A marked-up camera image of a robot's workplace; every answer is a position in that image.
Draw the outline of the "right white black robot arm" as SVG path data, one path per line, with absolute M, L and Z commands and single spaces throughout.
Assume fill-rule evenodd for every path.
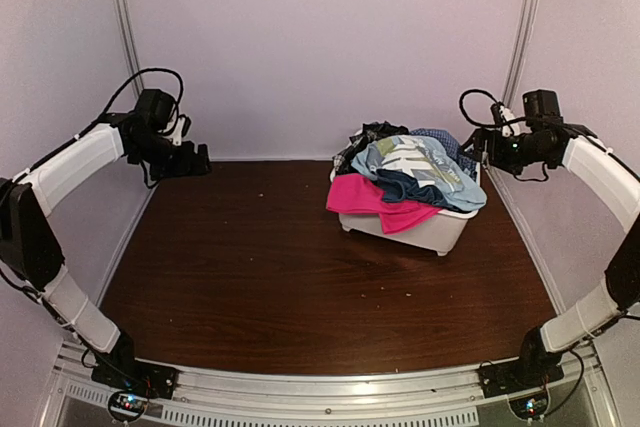
M 591 189 L 625 233 L 597 286 L 525 335 L 509 375 L 519 387 L 530 389 L 550 376 L 564 353 L 614 325 L 638 304 L 639 177 L 589 128 L 564 121 L 555 92 L 534 90 L 522 100 L 521 117 L 493 100 L 492 122 L 471 120 L 475 129 L 460 146 L 460 154 L 513 177 L 535 163 L 544 173 L 562 167 Z

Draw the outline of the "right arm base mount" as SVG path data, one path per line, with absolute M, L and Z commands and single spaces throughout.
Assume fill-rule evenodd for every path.
M 476 373 L 485 399 L 505 396 L 510 412 L 520 421 L 541 421 L 551 410 L 549 387 L 564 379 L 559 365 L 524 373 L 520 360 L 482 362 Z

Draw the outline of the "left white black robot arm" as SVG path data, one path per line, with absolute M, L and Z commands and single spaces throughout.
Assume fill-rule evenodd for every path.
M 48 218 L 81 184 L 120 159 L 141 166 L 149 187 L 208 174 L 207 146 L 185 138 L 190 125 L 170 94 L 145 89 L 131 111 L 101 114 L 87 130 L 1 182 L 1 261 L 17 278 L 12 288 L 77 334 L 123 391 L 137 389 L 144 380 L 133 341 L 71 276 Z

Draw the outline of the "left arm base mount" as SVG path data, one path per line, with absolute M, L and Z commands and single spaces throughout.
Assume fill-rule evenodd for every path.
M 154 400 L 171 400 L 177 386 L 178 370 L 165 365 L 135 362 L 134 376 L 125 375 L 115 367 L 97 361 L 91 380 L 114 391 L 106 400 L 111 418 L 122 424 L 138 421 L 147 414 Z

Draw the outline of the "light blue printed t-shirt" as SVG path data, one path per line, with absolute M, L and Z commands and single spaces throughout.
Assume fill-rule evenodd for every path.
M 487 202 L 477 181 L 466 175 L 432 137 L 396 135 L 372 142 L 356 155 L 351 167 L 375 186 L 379 169 L 408 174 L 420 186 L 435 185 L 451 204 L 442 209 L 466 213 L 481 209 Z

